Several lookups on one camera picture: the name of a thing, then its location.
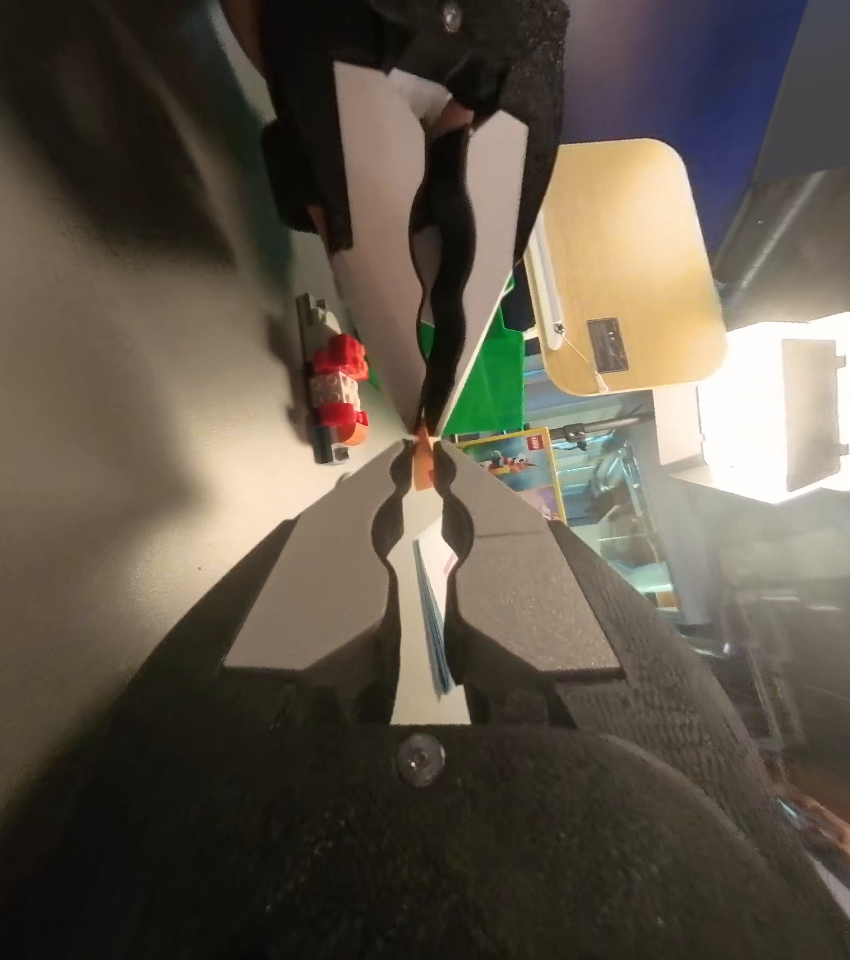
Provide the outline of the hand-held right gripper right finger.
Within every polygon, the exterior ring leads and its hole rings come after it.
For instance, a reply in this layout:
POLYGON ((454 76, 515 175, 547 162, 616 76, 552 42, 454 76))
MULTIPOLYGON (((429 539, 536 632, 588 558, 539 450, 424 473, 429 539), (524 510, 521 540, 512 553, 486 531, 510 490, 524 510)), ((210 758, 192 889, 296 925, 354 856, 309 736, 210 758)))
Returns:
POLYGON ((444 646, 470 721, 571 724, 560 691, 618 682, 622 663, 559 543, 564 525, 442 440, 434 482, 456 558, 444 646))

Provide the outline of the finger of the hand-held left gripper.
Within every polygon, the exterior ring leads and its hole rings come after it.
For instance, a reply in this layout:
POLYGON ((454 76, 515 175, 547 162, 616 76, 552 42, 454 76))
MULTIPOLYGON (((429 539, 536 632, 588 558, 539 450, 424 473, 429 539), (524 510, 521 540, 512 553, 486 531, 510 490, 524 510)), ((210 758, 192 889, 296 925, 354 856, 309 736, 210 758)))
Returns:
POLYGON ((497 111, 438 138, 423 186, 423 422, 441 436, 513 275, 527 125, 497 111))
POLYGON ((412 435, 426 376, 417 332, 423 286, 410 240, 425 174, 424 130, 383 73, 337 62, 334 77, 352 235, 351 246, 334 255, 335 281, 383 391, 412 435))

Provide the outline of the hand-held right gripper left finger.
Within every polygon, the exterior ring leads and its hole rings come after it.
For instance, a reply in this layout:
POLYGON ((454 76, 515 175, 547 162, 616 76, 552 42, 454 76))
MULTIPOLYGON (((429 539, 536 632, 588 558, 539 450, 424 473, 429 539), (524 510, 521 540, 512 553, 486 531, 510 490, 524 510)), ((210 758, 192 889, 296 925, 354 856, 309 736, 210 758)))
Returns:
POLYGON ((399 440, 293 523, 224 668, 334 701, 351 722, 391 721, 400 674, 398 577, 406 442, 399 440))

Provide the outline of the green plastic bin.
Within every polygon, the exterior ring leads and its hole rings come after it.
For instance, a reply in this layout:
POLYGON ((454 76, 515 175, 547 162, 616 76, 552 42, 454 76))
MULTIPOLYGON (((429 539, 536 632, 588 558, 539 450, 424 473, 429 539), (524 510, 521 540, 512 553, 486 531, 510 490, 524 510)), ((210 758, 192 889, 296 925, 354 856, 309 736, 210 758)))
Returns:
POLYGON ((505 297, 514 289, 511 275, 479 353, 441 435, 500 434, 526 421, 525 338, 505 324, 505 297))

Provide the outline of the colourful brick assembly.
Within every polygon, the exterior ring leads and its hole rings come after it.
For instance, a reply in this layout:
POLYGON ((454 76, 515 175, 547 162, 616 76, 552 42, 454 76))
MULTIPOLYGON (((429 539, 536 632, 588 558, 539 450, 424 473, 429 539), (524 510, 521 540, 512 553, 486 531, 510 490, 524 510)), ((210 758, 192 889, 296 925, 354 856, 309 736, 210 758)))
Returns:
POLYGON ((344 331, 326 302, 296 299, 304 410, 314 459, 341 466, 368 438, 369 417, 360 385, 369 380, 364 346, 344 331))

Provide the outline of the yellow toy set box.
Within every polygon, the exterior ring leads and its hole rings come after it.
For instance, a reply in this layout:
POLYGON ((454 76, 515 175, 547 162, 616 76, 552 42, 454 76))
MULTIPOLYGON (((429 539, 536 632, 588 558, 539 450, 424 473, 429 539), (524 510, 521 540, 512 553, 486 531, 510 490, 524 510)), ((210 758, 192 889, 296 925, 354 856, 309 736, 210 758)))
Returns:
POLYGON ((462 442, 457 447, 484 471, 538 510, 547 521, 566 521, 547 428, 527 428, 476 438, 462 442))

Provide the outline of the person's left hand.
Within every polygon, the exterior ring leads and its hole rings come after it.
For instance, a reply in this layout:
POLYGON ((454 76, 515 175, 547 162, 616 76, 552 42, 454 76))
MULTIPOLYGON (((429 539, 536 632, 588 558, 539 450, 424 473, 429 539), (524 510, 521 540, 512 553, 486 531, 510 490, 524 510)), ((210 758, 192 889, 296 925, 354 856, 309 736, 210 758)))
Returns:
POLYGON ((452 97, 444 104, 431 125, 429 136, 431 140, 436 140, 453 131, 467 129, 473 124, 474 118, 475 113, 472 109, 452 97))

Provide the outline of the thick instruction booklet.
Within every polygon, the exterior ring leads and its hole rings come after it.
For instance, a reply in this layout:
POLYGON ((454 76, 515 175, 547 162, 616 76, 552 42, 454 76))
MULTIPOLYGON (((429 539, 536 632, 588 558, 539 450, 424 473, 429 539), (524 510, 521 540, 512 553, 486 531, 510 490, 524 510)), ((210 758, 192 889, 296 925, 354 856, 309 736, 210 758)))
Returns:
POLYGON ((457 557, 443 537, 440 519, 426 527, 411 546, 432 681, 436 694, 442 697, 455 689, 446 651, 445 610, 448 582, 457 557))

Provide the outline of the bright rectangular light panel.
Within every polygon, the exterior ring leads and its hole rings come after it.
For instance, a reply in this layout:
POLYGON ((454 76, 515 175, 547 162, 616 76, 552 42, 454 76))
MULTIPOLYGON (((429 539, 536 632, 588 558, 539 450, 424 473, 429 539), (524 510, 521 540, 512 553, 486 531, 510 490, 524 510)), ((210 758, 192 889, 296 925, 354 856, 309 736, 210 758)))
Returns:
POLYGON ((715 489, 771 505, 850 493, 850 311, 731 331, 697 397, 715 489))

